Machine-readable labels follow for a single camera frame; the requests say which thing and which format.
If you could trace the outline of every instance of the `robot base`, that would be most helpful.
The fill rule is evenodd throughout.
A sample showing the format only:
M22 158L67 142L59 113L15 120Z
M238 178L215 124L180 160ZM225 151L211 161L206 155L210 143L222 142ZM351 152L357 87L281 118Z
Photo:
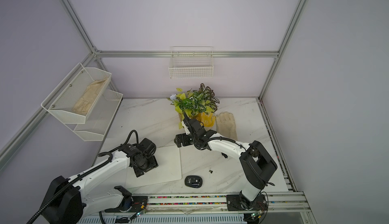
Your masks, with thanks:
M132 207L128 212L140 212L142 210L142 204L147 207L148 196L132 196L133 202ZM111 208L104 210L105 213L119 213L121 212L118 208Z
M237 210L246 210L242 207L241 199L238 194L230 194L226 196L227 198L227 210L229 211L237 211ZM256 197L256 199L253 201L252 205L250 206L250 209L248 210L267 210L268 205L265 200L265 196L263 194L260 194Z

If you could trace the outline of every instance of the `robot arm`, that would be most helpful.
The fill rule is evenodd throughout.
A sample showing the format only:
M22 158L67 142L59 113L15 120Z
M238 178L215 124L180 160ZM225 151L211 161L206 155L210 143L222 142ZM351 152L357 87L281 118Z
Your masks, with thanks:
M206 131L196 119L189 119L185 113L182 125L186 133L176 135L174 142L178 147L194 145L199 150L216 150L240 161L248 183L240 192L237 204L243 210L255 206L258 194L267 184L272 184L269 180L277 170L277 164L263 145L258 141L242 143L225 138L214 130Z
M70 178L65 179L60 176L54 179L46 192L40 210L28 223L34 222L40 213L50 224L75 224L82 217L109 208L114 208L117 212L128 211L132 206L133 197L128 190L119 185L124 183L117 183L118 186L112 187L108 192L89 194L106 179L127 167L132 167L137 177L158 167L153 156L156 146L152 141L145 138L140 144L135 145L127 142L128 140L110 152L101 153L101 155L110 155L107 161Z

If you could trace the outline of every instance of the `white wire basket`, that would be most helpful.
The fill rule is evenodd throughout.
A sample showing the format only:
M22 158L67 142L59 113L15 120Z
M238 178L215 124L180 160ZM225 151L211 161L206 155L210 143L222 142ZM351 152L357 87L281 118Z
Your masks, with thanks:
M95 108L96 103L99 101L99 98L109 85L111 76L111 73L100 70L98 68L82 67L79 73L66 86L57 99L54 100L49 108L45 108L43 104L41 104L41 106L63 124L85 124L92 110ZM101 90L95 96L96 98L94 101L91 102L91 107L88 112L83 114L76 113L73 110L73 107L75 106L76 102L84 95L86 87L95 80L103 79L106 79L106 81L101 86Z
M73 132L84 141L102 141L119 107L123 94L106 89L85 124L77 124Z
M212 78L212 51L172 51L169 73L172 79Z

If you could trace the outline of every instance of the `black computer mouse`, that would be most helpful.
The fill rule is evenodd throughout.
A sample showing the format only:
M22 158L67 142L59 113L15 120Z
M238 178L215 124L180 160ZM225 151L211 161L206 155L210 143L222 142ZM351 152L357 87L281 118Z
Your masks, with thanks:
M200 188L203 179L200 176L189 175L185 178L185 185L192 188Z

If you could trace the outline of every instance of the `potted plant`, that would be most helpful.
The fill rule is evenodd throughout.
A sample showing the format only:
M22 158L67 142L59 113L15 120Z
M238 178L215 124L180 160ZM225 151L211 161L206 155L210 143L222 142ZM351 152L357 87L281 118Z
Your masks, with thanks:
M190 118L202 122L205 127L212 127L215 123L213 113L217 110L215 93L210 87L200 85L198 90L188 90L186 93L181 88L177 88L178 94L172 94L168 100L175 106L175 110L180 117L179 128L182 128L181 121L183 112Z

